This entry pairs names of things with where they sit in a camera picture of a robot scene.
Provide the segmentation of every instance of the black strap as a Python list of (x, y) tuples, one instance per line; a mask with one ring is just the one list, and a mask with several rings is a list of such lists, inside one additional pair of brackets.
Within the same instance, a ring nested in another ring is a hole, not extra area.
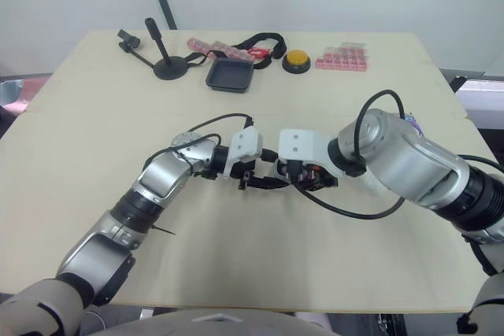
[(275, 59), (280, 59), (287, 52), (287, 45), (285, 44), (284, 37), (282, 37), (279, 33), (274, 32), (257, 33), (256, 35), (253, 35), (249, 39), (246, 39), (245, 41), (237, 45), (233, 45), (233, 47), (240, 50), (249, 50), (252, 47), (254, 47), (256, 43), (258, 43), (259, 41), (264, 41), (265, 39), (275, 39), (277, 43), (273, 47), (272, 52), (270, 54), (266, 55), (262, 61), (254, 65), (254, 68), (256, 70), (262, 70), (263, 68), (266, 68), (271, 64), (272, 57)]
[[(195, 66), (199, 66), (199, 65), (202, 65), (203, 63), (205, 63), (206, 58), (209, 56), (210, 53), (213, 53), (217, 58), (227, 58), (228, 57), (224, 52), (222, 52), (220, 50), (209, 50), (209, 52), (206, 53), (206, 54), (204, 54), (204, 53), (198, 53), (198, 52), (195, 51), (194, 53), (189, 54), (184, 59), (187, 62), (187, 66), (189, 66), (189, 67), (195, 67)], [(203, 59), (201, 59), (200, 62), (198, 62), (198, 63), (191, 62), (194, 59), (197, 59), (197, 58), (200, 58), (200, 57), (203, 57)]]
[(251, 176), (247, 181), (247, 186), (258, 189), (279, 189), (289, 186), (283, 180), (277, 179), (276, 177), (265, 176), (263, 178)]

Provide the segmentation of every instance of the wooden table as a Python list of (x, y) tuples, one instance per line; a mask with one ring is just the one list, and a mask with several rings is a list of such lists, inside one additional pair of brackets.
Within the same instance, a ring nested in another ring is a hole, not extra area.
[[(151, 153), (181, 131), (245, 112), (277, 150), (283, 128), (336, 135), (378, 90), (396, 90), (425, 134), (456, 153), (493, 158), (418, 38), (392, 33), (284, 33), (289, 49), (314, 61), (326, 46), (365, 43), (367, 72), (312, 67), (292, 75), (280, 61), (255, 71), (245, 94), (210, 90), (211, 62), (164, 82), (95, 31), (77, 46), (0, 140), (0, 291), (54, 275), (66, 252), (130, 187)], [(160, 58), (146, 31), (138, 50)], [(238, 43), (250, 31), (170, 31), (171, 54), (186, 41)], [(376, 107), (394, 112), (391, 99)], [(202, 131), (224, 144), (241, 120)], [(231, 179), (189, 181), (135, 253), (137, 264), (116, 303), (232, 306), (325, 312), (457, 312), (484, 281), (476, 258), (447, 221), (406, 204), (365, 221), (331, 213), (293, 188), (237, 190)], [(356, 179), (317, 192), (357, 212), (379, 212), (396, 196), (373, 197)]]

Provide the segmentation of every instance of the black joint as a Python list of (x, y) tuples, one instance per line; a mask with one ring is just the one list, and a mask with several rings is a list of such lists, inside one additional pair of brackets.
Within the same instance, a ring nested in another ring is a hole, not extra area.
[(261, 160), (268, 161), (269, 163), (275, 163), (276, 159), (278, 159), (278, 153), (268, 149), (262, 149)]
[(302, 161), (287, 161), (287, 174), (291, 183), (297, 183), (302, 180), (303, 173)]
[(435, 211), (464, 231), (479, 231), (504, 216), (504, 185), (473, 166), (462, 193)]
[(213, 149), (213, 156), (211, 165), (209, 167), (210, 171), (216, 173), (223, 173), (226, 167), (226, 160), (228, 159), (229, 148), (226, 146), (215, 146)]
[(475, 334), (478, 331), (478, 326), (469, 322), (469, 313), (463, 314), (457, 319), (457, 332), (459, 334)]
[(332, 163), (339, 169), (344, 170), (350, 177), (358, 177), (365, 173), (365, 160), (359, 157), (358, 161), (349, 161), (339, 149), (338, 139), (334, 138), (328, 144), (328, 154)]
[(252, 117), (247, 117), (245, 119), (245, 125), (243, 125), (243, 128), (246, 129), (249, 126), (254, 126), (254, 120), (252, 119)]
[(253, 171), (255, 169), (255, 161), (249, 161), (248, 163), (243, 163), (241, 161), (234, 163), (231, 168), (230, 177), (233, 179), (241, 179), (245, 172)]
[(195, 173), (195, 176), (201, 176), (203, 179), (215, 180), (217, 178), (217, 171), (205, 170), (201, 173)]
[(78, 275), (69, 272), (61, 273), (58, 277), (56, 277), (56, 280), (70, 285), (77, 291), (77, 293), (79, 293), (83, 308), (89, 306), (93, 301), (93, 298), (95, 297), (93, 286), (91, 286), (91, 284), (85, 279), (80, 278)]
[(280, 176), (285, 176), (287, 173), (287, 165), (282, 163), (281, 161), (276, 162), (276, 173), (278, 173)]
[(110, 210), (110, 215), (132, 230), (147, 233), (162, 211), (160, 205), (129, 190)]

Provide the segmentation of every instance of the black wire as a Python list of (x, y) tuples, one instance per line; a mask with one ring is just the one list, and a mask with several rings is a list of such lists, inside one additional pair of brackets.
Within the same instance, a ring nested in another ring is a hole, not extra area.
[(159, 150), (155, 153), (153, 153), (152, 155), (150, 155), (147, 160), (145, 161), (145, 163), (143, 164), (143, 168), (142, 168), (142, 171), (147, 168), (147, 165), (149, 165), (150, 163), (152, 163), (152, 161), (158, 157), (159, 155), (161, 155), (162, 153), (167, 153), (168, 151), (176, 151), (178, 152), (178, 150), (181, 150), (181, 149), (185, 149), (186, 147), (189, 147), (189, 146), (192, 146), (198, 142), (201, 142), (205, 139), (208, 139), (208, 138), (212, 138), (212, 137), (217, 137), (217, 145), (220, 145), (221, 142), (222, 142), (222, 137), (217, 134), (217, 133), (210, 133), (210, 134), (207, 134), (207, 135), (203, 135), (202, 137), (200, 138), (197, 138), (195, 139), (194, 141), (190, 141), (188, 143), (184, 143), (183, 145), (178, 145), (178, 146), (170, 146), (170, 147), (167, 147), (163, 150)]
[(317, 205), (320, 205), (327, 210), (331, 210), (332, 212), (337, 212), (342, 216), (348, 216), (350, 218), (356, 218), (358, 220), (378, 220), (380, 218), (384, 218), (385, 216), (391, 215), (393, 212), (399, 209), (401, 205), (404, 203), (404, 198), (400, 197), (397, 200), (397, 202), (395, 202), (395, 204), (392, 205), (392, 207), (390, 207), (388, 210), (385, 210), (384, 212), (378, 212), (377, 214), (359, 214), (358, 212), (349, 212), (347, 210), (336, 208), (335, 206), (323, 202), (320, 198), (317, 198), (312, 194), (308, 193), (306, 190), (302, 189), (298, 184), (293, 185), (294, 188), (296, 188), (299, 191), (299, 193), (301, 193), (303, 196), (310, 199), (311, 201), (315, 202)]
[(485, 164), (490, 165), (493, 168), (497, 169), (498, 171), (504, 173), (504, 167), (501, 166), (499, 163), (495, 163), (494, 161), (491, 161), (490, 159), (486, 159), (484, 157), (476, 157), (474, 155), (459, 155), (459, 157), (461, 157), (465, 161), (479, 161), (480, 163), (485, 163)]
[(153, 230), (163, 231), (163, 232), (165, 232), (166, 234), (172, 234), (172, 235), (175, 235), (175, 233), (174, 233), (174, 232), (171, 232), (171, 231), (166, 230), (166, 229), (164, 229), (164, 228), (158, 227), (158, 226), (156, 226), (156, 225), (154, 225), (154, 224), (153, 224), (152, 226), (150, 226), (150, 228), (152, 228)]
[(230, 117), (244, 117), (246, 119), (246, 124), (252, 123), (252, 117), (249, 116), (248, 114), (245, 113), (228, 113), (228, 114), (223, 114), (222, 116), (215, 117), (211, 120), (205, 121), (202, 124), (196, 125), (192, 128), (190, 128), (188, 131), (194, 131), (196, 129), (199, 129), (200, 127), (204, 127), (208, 124), (211, 124), (212, 122), (218, 121), (218, 120), (223, 120), (224, 118), (230, 118)]
[(140, 59), (143, 63), (145, 63), (147, 66), (149, 66), (150, 68), (154, 68), (154, 65), (152, 63), (150, 63), (147, 59), (145, 59), (144, 57), (142, 57), (140, 54), (136, 53), (134, 50), (131, 50), (130, 53)]
[(195, 167), (192, 165), (192, 163), (186, 158), (186, 156), (183, 153), (181, 153), (179, 151), (174, 151), (174, 152), (176, 153), (176, 155), (180, 159), (184, 160), (187, 164), (189, 164), (189, 167), (191, 168), (191, 170), (189, 171), (189, 176), (192, 176), (192, 174), (195, 173)]
[[(396, 94), (393, 90), (381, 90), (377, 94), (374, 94), (368, 101), (364, 103), (364, 105), (361, 108), (361, 111), (359, 112), (359, 115), (357, 117), (357, 120), (355, 121), (355, 129), (354, 129), (354, 155), (355, 159), (357, 161), (365, 166), (364, 158), (361, 156), (361, 150), (359, 146), (359, 134), (361, 131), (361, 126), (362, 126), (362, 120), (364, 120), (365, 113), (368, 111), (369, 107), (373, 102), (375, 102), (378, 98), (381, 98), (382, 96), (389, 94), (392, 96), (397, 103), (397, 107), (399, 109), (399, 117), (401, 117), (403, 120), (405, 119), (406, 115), (404, 113), (404, 106), (402, 106), (402, 101), (401, 98), (399, 97), (398, 94)], [(378, 220), (379, 218), (384, 218), (385, 216), (391, 215), (393, 212), (395, 212), (397, 209), (401, 207), (401, 205), (404, 203), (404, 198), (399, 197), (399, 199), (393, 204), (389, 209), (385, 210), (384, 212), (378, 212), (376, 214), (359, 214), (357, 212), (349, 212), (344, 209), (337, 208), (333, 205), (330, 205), (326, 202), (323, 202), (320, 198), (317, 198), (313, 196), (312, 194), (308, 193), (306, 190), (301, 188), (298, 184), (294, 184), (294, 187), (301, 193), (303, 196), (306, 198), (310, 199), (311, 201), (315, 202), (316, 204), (322, 206), (323, 208), (327, 210), (331, 210), (332, 212), (337, 212), (338, 214), (342, 216), (348, 216), (350, 218), (357, 218), (358, 220)]]
[(355, 121), (355, 130), (354, 130), (354, 155), (355, 158), (360, 160), (362, 159), (361, 157), (361, 150), (359, 146), (359, 134), (361, 132), (361, 126), (362, 126), (362, 120), (364, 119), (365, 113), (368, 111), (369, 107), (373, 102), (375, 102), (378, 98), (381, 98), (382, 96), (385, 96), (386, 94), (389, 94), (392, 96), (397, 103), (397, 107), (399, 109), (399, 117), (401, 117), (403, 120), (405, 119), (405, 114), (404, 114), (404, 107), (402, 106), (402, 101), (401, 98), (399, 97), (398, 94), (396, 94), (393, 90), (381, 90), (377, 94), (374, 94), (368, 101), (364, 103), (362, 106), (362, 109), (357, 117), (357, 120)]

